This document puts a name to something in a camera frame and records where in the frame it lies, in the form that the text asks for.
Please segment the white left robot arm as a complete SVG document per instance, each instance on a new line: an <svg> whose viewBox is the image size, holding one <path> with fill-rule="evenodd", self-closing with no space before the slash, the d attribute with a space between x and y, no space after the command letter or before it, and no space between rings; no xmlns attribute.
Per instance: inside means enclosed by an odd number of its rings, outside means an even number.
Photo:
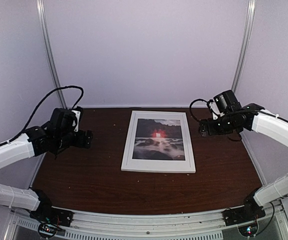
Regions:
<svg viewBox="0 0 288 240"><path fill-rule="evenodd" d="M0 144L0 169L23 159L29 159L50 152L58 155L69 147L88 149L93 132L90 130L69 130L55 134L41 127L32 127L15 140ZM55 209L48 197L40 190L20 189L0 184L0 205L36 211L45 222L56 217Z"/></svg>

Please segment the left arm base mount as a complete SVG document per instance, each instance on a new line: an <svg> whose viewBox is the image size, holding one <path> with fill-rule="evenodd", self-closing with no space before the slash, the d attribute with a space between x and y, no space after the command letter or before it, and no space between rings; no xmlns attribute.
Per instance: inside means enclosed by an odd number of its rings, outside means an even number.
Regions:
<svg viewBox="0 0 288 240"><path fill-rule="evenodd" d="M55 208L50 198L39 189L32 190L38 197L39 205L36 210L29 210L29 216L36 219L39 223L39 229L45 229L46 232L55 235L57 231L63 231L61 227L70 227L73 212L65 209Z"/></svg>

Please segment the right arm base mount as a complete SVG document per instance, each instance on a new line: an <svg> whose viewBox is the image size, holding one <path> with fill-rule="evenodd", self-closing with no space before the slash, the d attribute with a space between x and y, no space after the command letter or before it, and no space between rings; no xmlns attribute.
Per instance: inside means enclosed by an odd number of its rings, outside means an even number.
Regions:
<svg viewBox="0 0 288 240"><path fill-rule="evenodd" d="M222 212L226 226L241 225L239 233L243 237L251 238L259 232L258 219L266 216L262 206L254 200L255 192L244 199L244 205L237 208L227 208Z"/></svg>

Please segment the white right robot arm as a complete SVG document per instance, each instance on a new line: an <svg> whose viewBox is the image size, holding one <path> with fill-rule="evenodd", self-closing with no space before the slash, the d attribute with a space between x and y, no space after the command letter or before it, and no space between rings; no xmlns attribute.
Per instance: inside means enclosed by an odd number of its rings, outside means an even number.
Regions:
<svg viewBox="0 0 288 240"><path fill-rule="evenodd" d="M240 134L262 186L244 200L240 217L250 221L259 208L288 197L288 120L255 103L207 101L210 116L198 117L203 137Z"/></svg>

